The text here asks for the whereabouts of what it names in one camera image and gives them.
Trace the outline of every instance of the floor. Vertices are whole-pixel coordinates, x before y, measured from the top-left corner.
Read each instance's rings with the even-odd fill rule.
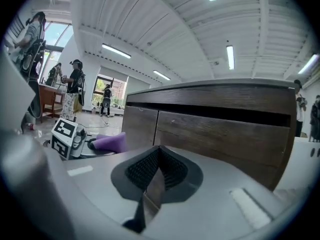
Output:
[[[56,120],[57,118],[46,116],[43,118],[43,123],[38,121],[36,122],[34,127],[35,130],[26,129],[24,134],[33,136],[42,144],[45,140],[51,139],[51,130],[54,127]],[[99,114],[91,114],[88,112],[76,114],[76,123],[85,126],[84,129],[88,133],[92,134],[103,134],[109,136],[117,135],[121,133],[122,120],[123,117],[119,115],[112,117],[100,117]]]

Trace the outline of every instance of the person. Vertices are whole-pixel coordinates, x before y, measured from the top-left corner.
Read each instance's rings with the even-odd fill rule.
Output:
[[[21,62],[24,59],[25,53],[33,45],[33,43],[38,39],[45,38],[45,25],[46,25],[46,15],[40,11],[37,12],[32,20],[28,19],[26,21],[26,26],[28,26],[23,39],[14,44],[15,50],[9,55],[15,66],[20,69]],[[41,56],[40,64],[44,62],[44,54]]]
[[[313,142],[320,142],[320,95],[315,97],[315,102],[311,107],[310,125],[309,142],[311,141],[311,137],[313,138]]]
[[[62,77],[62,70],[61,70],[61,63],[59,62],[57,65],[55,65],[52,69],[50,69],[49,74],[48,74],[48,79],[45,82],[47,86],[52,86],[56,84],[58,80],[58,75]]]
[[[306,111],[307,101],[302,97],[300,90],[302,89],[301,82],[297,79],[294,80],[294,83],[297,85],[295,88],[295,101],[296,101],[296,126],[295,126],[295,136],[300,137],[302,126],[304,123],[303,111]]]
[[[101,103],[98,102],[98,103],[96,104],[96,107],[97,107],[98,109],[101,109],[101,107],[102,107],[102,102],[101,102]]]
[[[110,84],[107,84],[105,86],[105,88],[103,89],[103,98],[109,98],[111,99],[112,97],[112,91],[111,91],[111,88],[110,88]],[[101,112],[100,112],[100,117],[102,117],[102,115],[104,114],[104,109],[105,107],[101,104]],[[110,117],[110,107],[107,108],[107,114],[106,116],[109,118]]]
[[[79,91],[77,82],[83,75],[83,71],[82,62],[80,60],[75,59],[73,62],[70,62],[70,64],[72,64],[73,67],[70,78],[62,79],[62,82],[67,84],[67,90],[63,98],[60,117],[72,121],[74,119],[74,104]]]

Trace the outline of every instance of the window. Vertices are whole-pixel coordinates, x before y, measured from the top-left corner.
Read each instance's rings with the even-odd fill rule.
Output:
[[[67,27],[67,24],[51,23],[44,34],[46,44],[55,46],[61,34],[66,30]]]
[[[96,79],[96,82],[95,82],[94,93],[95,94],[103,94],[104,88],[106,88],[106,85],[111,85],[111,82],[112,82],[112,80],[98,76]]]
[[[64,31],[63,35],[61,36],[56,46],[65,47],[73,34],[74,34],[74,29],[72,25],[69,25],[67,29]]]
[[[58,51],[54,51],[54,52],[49,53],[47,55],[47,58],[46,58],[46,54],[44,55],[44,59],[46,59],[46,62],[45,62],[44,69],[42,70],[41,79],[43,78],[44,81],[46,81],[48,79],[49,71],[55,65],[58,64],[58,60],[59,60],[60,55],[61,55],[61,52],[58,52]]]
[[[123,103],[122,99],[126,91],[125,82],[102,74],[98,74],[96,78],[94,92],[91,100],[92,104],[96,106],[98,102],[102,102],[104,94],[103,90],[106,85],[112,86],[111,105],[115,107],[121,106]]]
[[[46,22],[45,25],[44,25],[44,30],[46,31],[48,26],[51,24],[51,22]]]
[[[45,23],[44,39],[50,46],[65,47],[71,36],[74,34],[72,25],[58,22]],[[58,63],[61,52],[46,50],[44,54],[43,65],[40,72],[39,82],[48,78],[48,73],[54,65]]]
[[[94,93],[93,96],[92,96],[92,101],[91,103],[95,106],[102,103],[102,100],[103,100],[104,96],[102,94],[97,94],[97,93]]]

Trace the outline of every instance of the backpack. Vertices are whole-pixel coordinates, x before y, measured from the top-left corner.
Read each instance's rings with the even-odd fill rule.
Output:
[[[39,25],[39,31],[37,40],[33,42],[31,47],[24,54],[23,59],[20,64],[20,72],[21,74],[27,78],[27,81],[30,77],[38,78],[36,66],[41,59],[42,54],[45,52],[46,41],[41,39],[41,35],[43,32],[43,26]]]
[[[49,74],[48,74],[48,78],[54,78],[55,74],[56,74],[56,68],[53,67],[52,69],[50,69]]]
[[[110,98],[111,97],[111,90],[110,89],[106,89],[104,91],[103,97],[104,98]]]

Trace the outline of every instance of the table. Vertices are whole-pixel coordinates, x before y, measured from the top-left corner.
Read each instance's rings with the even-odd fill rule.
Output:
[[[44,116],[58,118],[59,115],[57,113],[62,110],[63,92],[59,88],[51,87],[43,83],[39,83],[39,91],[42,109],[40,122],[43,122]]]

